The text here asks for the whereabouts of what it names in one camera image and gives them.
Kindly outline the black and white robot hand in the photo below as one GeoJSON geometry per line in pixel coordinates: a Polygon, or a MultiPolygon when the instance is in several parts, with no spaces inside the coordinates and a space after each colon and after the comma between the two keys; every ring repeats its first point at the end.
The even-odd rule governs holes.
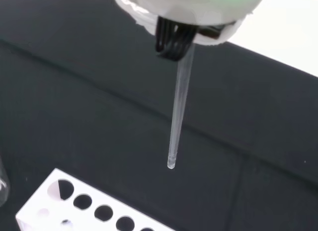
{"type": "Polygon", "coordinates": [[[115,0],[155,36],[161,58],[181,60],[192,44],[227,42],[263,0],[115,0]]]}

